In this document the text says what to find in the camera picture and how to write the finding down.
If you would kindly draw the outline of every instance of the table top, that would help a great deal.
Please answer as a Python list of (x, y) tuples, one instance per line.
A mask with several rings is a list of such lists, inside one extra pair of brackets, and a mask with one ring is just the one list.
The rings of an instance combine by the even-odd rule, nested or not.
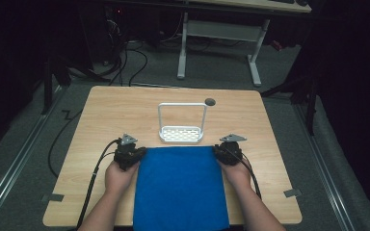
[[(47, 226), (74, 226), (83, 207), (87, 188), (105, 146), (124, 133), (138, 139), (137, 146), (162, 147), (159, 138), (158, 105), (160, 103), (203, 103), (213, 98), (208, 107), (204, 136), (198, 144), (220, 144), (219, 138), (236, 134), (247, 138), (239, 145), (251, 161), (263, 201), (281, 223), (302, 220), (297, 200), (283, 192), (292, 186), (281, 159), (269, 118), (259, 92), (253, 90), (196, 90), (134, 87), (94, 87), (81, 115), (53, 193), (63, 194), (62, 202), (50, 201), (43, 223)], [(167, 125), (200, 126), (200, 107), (186, 111), (163, 111)], [(100, 165), (86, 215), (104, 193), (104, 172), (113, 160), (106, 157)], [(132, 225), (137, 174), (118, 208), (116, 225)], [(230, 224), (243, 224), (243, 217), (234, 190), (224, 178), (226, 205)]]
[(293, 4), (282, 3), (270, 0), (189, 0), (190, 2), (228, 5), (233, 7), (257, 8), (271, 11), (281, 11), (290, 13), (310, 13), (311, 8), (307, 5), (300, 6), (296, 2)]

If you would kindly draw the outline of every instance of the blue fabric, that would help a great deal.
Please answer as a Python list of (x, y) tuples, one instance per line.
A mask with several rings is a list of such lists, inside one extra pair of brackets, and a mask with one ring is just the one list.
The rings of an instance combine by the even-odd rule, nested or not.
[(149, 148), (138, 172), (133, 221), (136, 231), (228, 228), (224, 183), (212, 147)]

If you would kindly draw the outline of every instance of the gray floor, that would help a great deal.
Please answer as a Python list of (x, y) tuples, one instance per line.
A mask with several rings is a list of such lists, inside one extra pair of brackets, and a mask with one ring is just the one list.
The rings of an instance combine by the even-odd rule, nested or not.
[[(130, 44), (138, 47), (139, 43)], [(161, 46), (158, 49), (142, 46), (139, 51), (147, 56), (145, 69), (133, 80), (133, 86), (160, 85), (185, 88), (267, 90), (282, 83), (300, 47), (276, 51), (264, 46), (257, 65), (262, 78), (262, 87), (256, 88), (251, 82), (245, 56), (218, 52), (222, 47), (191, 45), (188, 53), (187, 76), (176, 79), (178, 47)], [(128, 52), (128, 62), (123, 71), (123, 84), (140, 69), (145, 58), (136, 52)], [(47, 202), (41, 201), (44, 194), (51, 193), (56, 178), (51, 174), (47, 156), (52, 142), (67, 123), (66, 113), (73, 116), (84, 107), (90, 88), (98, 83), (89, 79), (73, 79), (72, 85), (61, 90), (63, 95), (47, 118), (39, 136), (30, 149), (27, 161), (4, 200), (0, 204), (0, 230), (67, 230), (60, 227), (45, 227), (42, 218)], [(277, 143), (294, 189), (302, 191), (298, 196), (303, 214), (300, 224), (286, 225), (287, 230), (370, 230), (370, 205), (351, 168), (345, 160), (320, 100), (314, 120), (315, 136), (310, 138), (303, 128), (300, 112), (305, 106), (291, 105), (288, 94), (277, 94), (264, 98), (264, 104), (277, 138)], [(34, 101), (13, 121), (11, 129), (0, 142), (0, 182), (10, 169), (13, 160), (21, 150), (35, 124), (42, 119), (43, 91), (39, 88)], [(78, 119), (73, 120), (61, 134), (53, 148), (52, 164), (59, 172)], [(339, 199), (349, 214), (353, 227), (345, 228), (339, 213), (336, 213), (329, 188), (323, 181), (324, 175), (314, 158), (314, 142), (322, 153)]]

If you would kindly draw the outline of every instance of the human arm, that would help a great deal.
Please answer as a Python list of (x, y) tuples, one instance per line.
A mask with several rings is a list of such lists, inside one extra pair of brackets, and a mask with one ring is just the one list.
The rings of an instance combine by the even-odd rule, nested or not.
[(123, 171), (119, 168), (119, 163), (111, 162), (105, 175), (106, 190), (83, 221), (79, 231), (113, 230), (119, 200), (130, 186), (131, 179), (139, 164), (137, 163), (127, 171)]
[(241, 163), (236, 166), (227, 166), (221, 162), (218, 163), (224, 171), (227, 181), (236, 191), (247, 230), (285, 230), (251, 188), (251, 175), (249, 171)]

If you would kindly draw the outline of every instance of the tape piece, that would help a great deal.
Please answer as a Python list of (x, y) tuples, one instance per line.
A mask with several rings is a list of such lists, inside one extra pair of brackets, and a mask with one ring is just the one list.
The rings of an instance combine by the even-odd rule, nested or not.
[(47, 202), (47, 201), (59, 201), (59, 202), (62, 202), (63, 198), (65, 196), (62, 195), (62, 194), (44, 194), (42, 197), (41, 197), (41, 201), (42, 202)]
[(291, 196), (299, 196), (299, 195), (302, 195), (302, 191), (301, 190), (297, 190), (297, 189), (292, 189), (292, 190), (289, 190), (289, 191), (284, 191), (284, 195), (288, 198), (288, 197), (291, 197)]

